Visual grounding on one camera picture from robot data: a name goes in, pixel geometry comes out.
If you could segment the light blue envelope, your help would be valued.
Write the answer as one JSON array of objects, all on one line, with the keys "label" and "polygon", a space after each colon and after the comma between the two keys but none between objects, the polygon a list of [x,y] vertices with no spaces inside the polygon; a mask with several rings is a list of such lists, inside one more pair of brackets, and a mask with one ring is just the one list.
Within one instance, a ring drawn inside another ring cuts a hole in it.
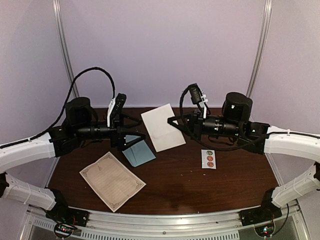
[{"label": "light blue envelope", "polygon": [[141,140],[122,152],[132,167],[138,167],[156,158],[145,140]]}]

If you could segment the beige ornate letter paper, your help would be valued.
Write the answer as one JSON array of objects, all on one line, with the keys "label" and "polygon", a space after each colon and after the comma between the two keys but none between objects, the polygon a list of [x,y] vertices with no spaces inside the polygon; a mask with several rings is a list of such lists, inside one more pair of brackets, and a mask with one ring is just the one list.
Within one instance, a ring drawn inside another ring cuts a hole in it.
[{"label": "beige ornate letter paper", "polygon": [[174,116],[175,114],[169,103],[141,114],[157,153],[186,144],[182,132],[168,124],[168,118]]}]

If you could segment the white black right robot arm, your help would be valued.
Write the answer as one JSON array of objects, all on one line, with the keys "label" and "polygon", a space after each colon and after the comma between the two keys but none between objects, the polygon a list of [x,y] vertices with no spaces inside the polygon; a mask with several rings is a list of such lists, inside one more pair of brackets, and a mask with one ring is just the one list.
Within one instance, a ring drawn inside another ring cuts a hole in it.
[{"label": "white black right robot arm", "polygon": [[229,92],[220,116],[207,114],[205,108],[184,114],[180,97],[179,116],[169,117],[169,125],[180,130],[208,150],[231,152],[245,150],[255,154],[282,154],[313,160],[314,164],[288,183],[270,189],[256,210],[259,220],[268,220],[276,210],[320,188],[319,135],[282,129],[268,123],[250,121],[253,101],[239,92]]}]

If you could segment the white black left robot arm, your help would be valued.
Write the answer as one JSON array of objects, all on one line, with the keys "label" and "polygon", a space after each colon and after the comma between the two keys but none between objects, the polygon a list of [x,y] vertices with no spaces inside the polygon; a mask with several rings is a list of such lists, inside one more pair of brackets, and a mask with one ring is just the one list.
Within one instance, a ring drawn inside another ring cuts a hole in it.
[{"label": "white black left robot arm", "polygon": [[109,140],[113,148],[124,151],[143,141],[143,133],[130,128],[142,121],[122,112],[125,94],[118,94],[108,106],[106,120],[100,121],[91,107],[90,99],[77,97],[66,103],[65,119],[61,126],[52,126],[40,136],[7,143],[0,147],[0,196],[34,207],[42,208],[48,215],[67,222],[72,211],[58,190],[38,188],[12,177],[7,170],[36,160],[57,158],[81,147],[84,141]]}]

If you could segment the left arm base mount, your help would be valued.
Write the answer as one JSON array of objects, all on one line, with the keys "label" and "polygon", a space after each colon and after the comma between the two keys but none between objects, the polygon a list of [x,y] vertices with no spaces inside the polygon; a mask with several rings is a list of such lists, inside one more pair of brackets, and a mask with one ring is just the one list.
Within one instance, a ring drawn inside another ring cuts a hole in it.
[{"label": "left arm base mount", "polygon": [[61,240],[71,237],[72,235],[80,236],[82,230],[80,227],[86,227],[89,220],[89,212],[68,207],[66,211],[58,212],[56,210],[45,210],[45,217],[53,220],[54,235]]}]

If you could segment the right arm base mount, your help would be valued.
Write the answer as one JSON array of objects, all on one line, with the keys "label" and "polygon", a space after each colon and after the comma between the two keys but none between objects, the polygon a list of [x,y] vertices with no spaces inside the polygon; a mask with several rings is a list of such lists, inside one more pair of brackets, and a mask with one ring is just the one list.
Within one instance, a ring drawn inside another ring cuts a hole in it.
[{"label": "right arm base mount", "polygon": [[259,206],[239,212],[242,226],[253,225],[255,233],[261,238],[271,237],[275,233],[274,220],[281,216],[282,211],[278,207]]}]

